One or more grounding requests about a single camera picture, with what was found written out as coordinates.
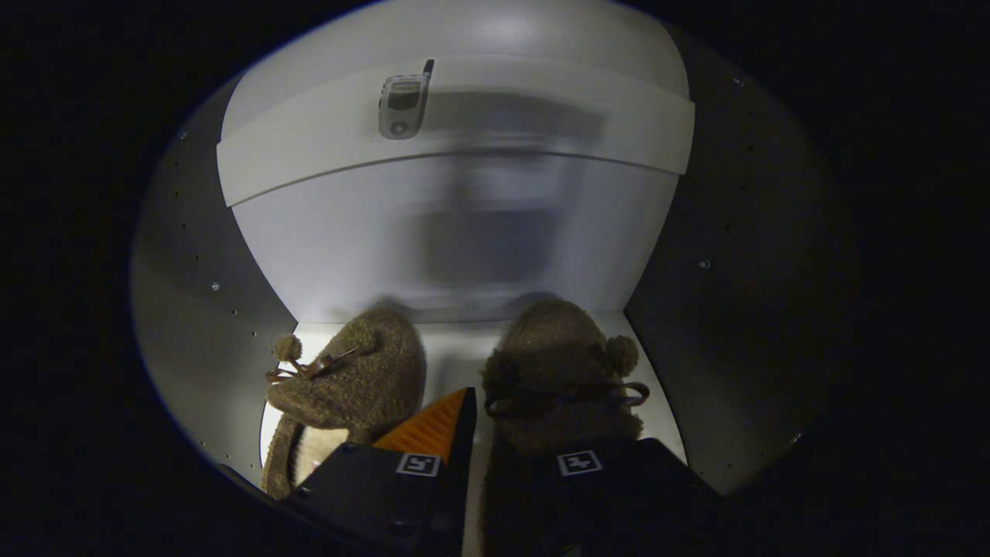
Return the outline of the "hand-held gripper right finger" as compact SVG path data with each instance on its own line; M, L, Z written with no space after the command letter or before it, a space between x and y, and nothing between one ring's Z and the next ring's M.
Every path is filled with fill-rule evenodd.
M719 556L721 506L654 438L534 459L538 556Z

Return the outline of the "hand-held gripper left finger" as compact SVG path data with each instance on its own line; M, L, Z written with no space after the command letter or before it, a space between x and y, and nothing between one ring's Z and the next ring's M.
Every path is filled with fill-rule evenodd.
M475 423L475 391L459 389L401 426L434 426L438 446L346 442L282 505L346 556L459 556Z

